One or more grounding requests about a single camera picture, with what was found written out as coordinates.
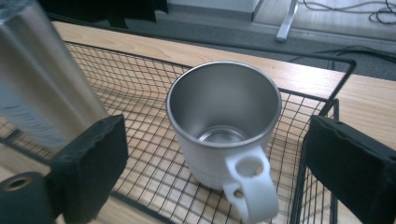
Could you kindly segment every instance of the metal leg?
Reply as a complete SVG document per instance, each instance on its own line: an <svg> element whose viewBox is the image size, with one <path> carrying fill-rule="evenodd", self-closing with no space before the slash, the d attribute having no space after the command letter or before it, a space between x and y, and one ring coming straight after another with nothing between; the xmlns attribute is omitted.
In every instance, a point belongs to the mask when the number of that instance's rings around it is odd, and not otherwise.
<svg viewBox="0 0 396 224"><path fill-rule="evenodd" d="M285 19L283 19L282 25L279 28L279 31L277 32L276 35L276 41L277 42L285 42L286 39L288 38L289 30L291 27L291 24L293 23L294 16L297 12L297 2L298 0L291 0L290 2L290 7L288 10L288 14L286 14Z"/></svg>

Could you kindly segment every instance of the white mug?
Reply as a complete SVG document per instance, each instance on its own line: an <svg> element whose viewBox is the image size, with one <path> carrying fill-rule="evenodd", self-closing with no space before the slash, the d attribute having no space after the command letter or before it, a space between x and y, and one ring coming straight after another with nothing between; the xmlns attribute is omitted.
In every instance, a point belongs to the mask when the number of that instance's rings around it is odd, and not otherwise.
<svg viewBox="0 0 396 224"><path fill-rule="evenodd" d="M223 189L247 223L278 212L263 147L280 116L275 83L237 62L206 63L178 78L168 92L168 117L192 175Z"/></svg>

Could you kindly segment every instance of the mug handle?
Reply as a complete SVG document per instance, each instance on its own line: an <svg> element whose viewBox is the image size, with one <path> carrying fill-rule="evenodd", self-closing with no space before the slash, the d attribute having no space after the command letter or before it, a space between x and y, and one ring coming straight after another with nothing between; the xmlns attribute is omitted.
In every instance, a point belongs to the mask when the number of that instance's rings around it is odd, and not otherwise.
<svg viewBox="0 0 396 224"><path fill-rule="evenodd" d="M227 200L246 223L257 223L278 212L277 194L270 163L260 146L225 158L234 182L223 184ZM258 167L262 170L256 174Z"/></svg>

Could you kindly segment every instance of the stainless steel bottle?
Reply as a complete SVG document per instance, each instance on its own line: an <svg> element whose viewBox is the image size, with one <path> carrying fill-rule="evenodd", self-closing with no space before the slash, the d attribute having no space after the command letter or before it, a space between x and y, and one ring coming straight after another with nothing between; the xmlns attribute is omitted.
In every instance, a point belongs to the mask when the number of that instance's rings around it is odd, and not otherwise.
<svg viewBox="0 0 396 224"><path fill-rule="evenodd" d="M0 114L55 152L107 117L35 0L0 0Z"/></svg>

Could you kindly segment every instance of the wire mesh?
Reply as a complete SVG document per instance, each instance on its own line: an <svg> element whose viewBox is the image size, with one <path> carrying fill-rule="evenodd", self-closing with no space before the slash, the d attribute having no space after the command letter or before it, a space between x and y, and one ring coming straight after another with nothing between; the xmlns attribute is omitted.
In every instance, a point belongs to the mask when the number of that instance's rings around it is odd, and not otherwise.
<svg viewBox="0 0 396 224"><path fill-rule="evenodd" d="M241 223L222 191L197 182L184 161L166 117L165 99L178 76L190 68L181 64L74 43L67 47L84 71L110 115L125 117L129 159L114 190L123 197L175 223ZM265 148L279 199L279 214L268 223L290 223L293 200L303 195L297 220L329 223L332 198L309 172L296 190L302 142L312 115L326 102L309 95L281 91L282 112ZM0 117L1 142L43 162L53 156Z"/></svg>

